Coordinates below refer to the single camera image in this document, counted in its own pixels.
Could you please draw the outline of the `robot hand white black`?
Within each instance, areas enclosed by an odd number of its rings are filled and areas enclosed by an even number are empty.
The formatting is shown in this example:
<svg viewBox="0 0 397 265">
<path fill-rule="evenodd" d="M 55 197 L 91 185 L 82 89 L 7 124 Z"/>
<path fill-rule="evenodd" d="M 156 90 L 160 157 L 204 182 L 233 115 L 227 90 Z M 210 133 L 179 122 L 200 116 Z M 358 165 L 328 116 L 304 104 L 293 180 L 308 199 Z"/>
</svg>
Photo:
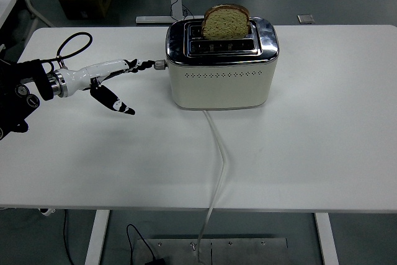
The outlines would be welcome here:
<svg viewBox="0 0 397 265">
<path fill-rule="evenodd" d="M 59 97 L 72 96 L 76 91 L 88 90 L 106 108 L 128 115 L 135 110 L 127 106 L 114 92 L 103 85 L 105 80 L 124 73 L 137 73 L 155 65 L 152 60 L 114 60 L 81 68 L 78 71 L 58 69 L 55 76 L 60 85 Z"/>
</svg>

